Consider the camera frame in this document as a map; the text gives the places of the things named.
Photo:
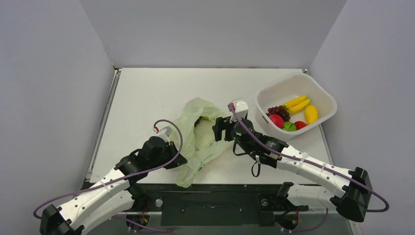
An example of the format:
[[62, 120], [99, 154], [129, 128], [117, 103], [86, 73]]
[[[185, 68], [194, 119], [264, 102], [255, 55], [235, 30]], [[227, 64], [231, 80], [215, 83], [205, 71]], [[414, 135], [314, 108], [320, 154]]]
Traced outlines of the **green fake round fruit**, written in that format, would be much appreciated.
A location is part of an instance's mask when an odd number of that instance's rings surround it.
[[284, 122], [281, 129], [289, 132], [297, 131], [297, 127], [295, 126], [295, 124], [289, 121]]

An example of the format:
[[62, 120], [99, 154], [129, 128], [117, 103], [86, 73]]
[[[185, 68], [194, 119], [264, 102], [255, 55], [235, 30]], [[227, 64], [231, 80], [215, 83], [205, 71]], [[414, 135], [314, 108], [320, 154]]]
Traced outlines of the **green plastic bag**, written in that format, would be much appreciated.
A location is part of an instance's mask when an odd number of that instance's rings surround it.
[[187, 160], [177, 176], [178, 186], [189, 187], [204, 166], [232, 145], [228, 141], [214, 140], [212, 127], [218, 117], [226, 117], [226, 114], [212, 102], [196, 97], [185, 104], [180, 117], [173, 121], [183, 136], [181, 155]]

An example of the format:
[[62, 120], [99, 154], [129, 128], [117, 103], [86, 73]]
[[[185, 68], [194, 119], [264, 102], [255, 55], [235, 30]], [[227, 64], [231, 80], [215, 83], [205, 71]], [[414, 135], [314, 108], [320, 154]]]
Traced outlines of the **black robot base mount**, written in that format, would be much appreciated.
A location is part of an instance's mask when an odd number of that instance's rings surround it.
[[273, 227], [296, 224], [294, 213], [308, 206], [294, 206], [282, 185], [140, 184], [139, 199], [119, 216], [140, 232], [143, 226], [241, 226]]

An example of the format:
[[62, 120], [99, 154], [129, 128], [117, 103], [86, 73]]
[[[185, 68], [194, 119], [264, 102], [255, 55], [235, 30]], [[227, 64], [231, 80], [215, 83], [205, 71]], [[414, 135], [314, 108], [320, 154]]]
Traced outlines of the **red fake apple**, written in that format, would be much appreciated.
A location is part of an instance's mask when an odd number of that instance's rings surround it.
[[272, 123], [277, 126], [278, 128], [282, 129], [284, 125], [284, 120], [282, 117], [276, 114], [269, 115], [269, 119], [272, 121]]

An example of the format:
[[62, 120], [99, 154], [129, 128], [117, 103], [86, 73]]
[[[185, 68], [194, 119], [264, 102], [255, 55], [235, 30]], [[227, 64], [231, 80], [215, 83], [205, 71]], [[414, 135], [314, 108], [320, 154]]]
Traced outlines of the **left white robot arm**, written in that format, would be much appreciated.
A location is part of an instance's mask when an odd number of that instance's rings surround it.
[[41, 216], [42, 235], [85, 235], [119, 212], [145, 208], [148, 196], [137, 183], [153, 168], [172, 169], [187, 163], [174, 142], [153, 136], [141, 149], [123, 157], [87, 192], [60, 206], [47, 206]]

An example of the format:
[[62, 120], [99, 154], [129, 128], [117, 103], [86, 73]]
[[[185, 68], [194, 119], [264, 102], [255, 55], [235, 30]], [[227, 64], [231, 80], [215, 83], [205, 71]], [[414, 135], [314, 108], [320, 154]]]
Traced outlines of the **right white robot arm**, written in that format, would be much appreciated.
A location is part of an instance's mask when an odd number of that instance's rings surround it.
[[326, 207], [335, 209], [348, 220], [364, 221], [372, 196], [365, 169], [350, 170], [326, 164], [284, 141], [255, 131], [248, 119], [239, 123], [231, 117], [219, 117], [212, 129], [216, 141], [234, 142], [243, 150], [241, 155], [250, 156], [258, 166], [286, 170], [315, 183], [315, 186], [283, 183], [276, 195], [280, 208]]

